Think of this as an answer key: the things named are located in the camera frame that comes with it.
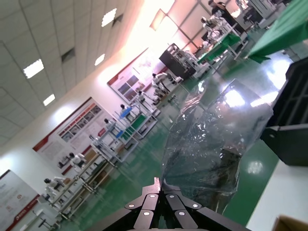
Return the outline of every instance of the black machine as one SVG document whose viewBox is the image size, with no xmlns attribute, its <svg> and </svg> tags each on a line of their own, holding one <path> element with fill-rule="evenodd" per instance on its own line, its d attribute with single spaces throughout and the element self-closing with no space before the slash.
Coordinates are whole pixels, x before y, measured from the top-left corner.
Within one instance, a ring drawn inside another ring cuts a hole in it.
<svg viewBox="0 0 308 231">
<path fill-rule="evenodd" d="M 290 65 L 261 139 L 287 165 L 308 166 L 308 58 Z"/>
<path fill-rule="evenodd" d="M 167 227 L 161 231 L 249 231 L 186 198 L 179 187 L 166 183 L 160 186 L 159 178 L 154 178 L 153 185 L 143 187 L 140 197 L 87 231 L 150 231 L 158 229 L 161 217 Z"/>
</svg>

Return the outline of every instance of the air vent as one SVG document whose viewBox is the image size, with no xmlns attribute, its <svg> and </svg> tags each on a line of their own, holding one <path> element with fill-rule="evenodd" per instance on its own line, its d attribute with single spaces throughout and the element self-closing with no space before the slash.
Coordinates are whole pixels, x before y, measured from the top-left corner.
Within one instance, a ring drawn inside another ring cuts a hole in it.
<svg viewBox="0 0 308 231">
<path fill-rule="evenodd" d="M 62 63 L 65 63 L 66 61 L 70 60 L 74 56 L 75 56 L 75 48 L 73 47 L 72 49 L 70 49 L 68 52 L 66 52 L 65 54 L 61 56 Z"/>
<path fill-rule="evenodd" d="M 116 17 L 114 20 L 113 20 L 113 22 L 112 22 L 112 26 L 114 26 L 115 24 L 116 24 L 116 22 L 121 22 L 122 21 L 122 19 L 123 19 L 123 15 L 124 14 L 121 14 L 121 15 L 119 15 L 118 17 Z"/>
</svg>

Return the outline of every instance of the blue object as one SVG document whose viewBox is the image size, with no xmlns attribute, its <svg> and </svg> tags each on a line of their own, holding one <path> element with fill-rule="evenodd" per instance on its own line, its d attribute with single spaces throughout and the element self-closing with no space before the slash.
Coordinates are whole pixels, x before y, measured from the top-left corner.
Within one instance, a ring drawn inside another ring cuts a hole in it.
<svg viewBox="0 0 308 231">
<path fill-rule="evenodd" d="M 127 109 L 125 109 L 125 111 L 122 112 L 122 114 L 120 115 L 120 119 L 125 118 L 130 113 L 131 110 L 132 110 L 131 107 L 128 107 Z"/>
</svg>

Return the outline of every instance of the clear plastic bag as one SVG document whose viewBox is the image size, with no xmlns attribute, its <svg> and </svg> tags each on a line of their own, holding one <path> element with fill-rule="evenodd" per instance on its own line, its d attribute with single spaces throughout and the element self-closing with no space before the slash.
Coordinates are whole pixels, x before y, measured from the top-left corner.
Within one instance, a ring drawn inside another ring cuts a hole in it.
<svg viewBox="0 0 308 231">
<path fill-rule="evenodd" d="M 202 81 L 189 94 L 170 129 L 162 179 L 222 214 L 237 191 L 240 160 L 260 137 L 273 110 L 236 79 L 206 108 L 202 105 L 206 87 Z"/>
</svg>

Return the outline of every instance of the workbench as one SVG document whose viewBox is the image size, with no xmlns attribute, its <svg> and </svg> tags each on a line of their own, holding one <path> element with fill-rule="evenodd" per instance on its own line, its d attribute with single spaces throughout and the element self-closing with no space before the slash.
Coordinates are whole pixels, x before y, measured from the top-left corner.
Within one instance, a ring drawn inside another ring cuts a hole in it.
<svg viewBox="0 0 308 231">
<path fill-rule="evenodd" d="M 308 1 L 293 0 L 248 54 L 258 63 L 277 51 L 308 39 Z"/>
</svg>

